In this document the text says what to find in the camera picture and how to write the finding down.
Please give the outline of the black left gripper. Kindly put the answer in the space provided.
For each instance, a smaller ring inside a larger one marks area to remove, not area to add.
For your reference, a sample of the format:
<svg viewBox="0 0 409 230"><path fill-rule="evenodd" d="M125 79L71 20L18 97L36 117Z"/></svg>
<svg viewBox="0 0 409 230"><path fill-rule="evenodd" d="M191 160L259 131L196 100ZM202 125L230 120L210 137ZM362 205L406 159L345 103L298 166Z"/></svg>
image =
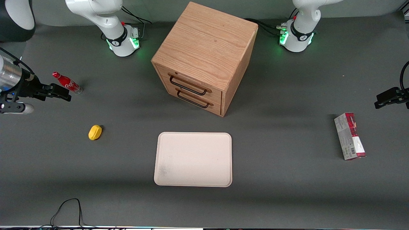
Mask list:
<svg viewBox="0 0 409 230"><path fill-rule="evenodd" d="M377 101L374 103L375 109L381 109L391 104L405 104L409 109L409 92L407 89L391 88L377 95Z"/></svg>

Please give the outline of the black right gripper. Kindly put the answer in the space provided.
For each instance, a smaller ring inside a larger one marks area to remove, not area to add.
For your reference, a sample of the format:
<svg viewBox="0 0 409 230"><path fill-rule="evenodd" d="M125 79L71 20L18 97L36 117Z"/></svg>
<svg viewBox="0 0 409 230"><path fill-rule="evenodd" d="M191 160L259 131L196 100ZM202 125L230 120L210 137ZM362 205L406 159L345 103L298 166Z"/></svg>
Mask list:
<svg viewBox="0 0 409 230"><path fill-rule="evenodd" d="M40 101L45 101L47 98L59 98L70 102L72 98L68 89L55 83L42 84L37 76L29 72L22 73L18 85L14 87L12 92L14 93L12 101L29 97Z"/></svg>

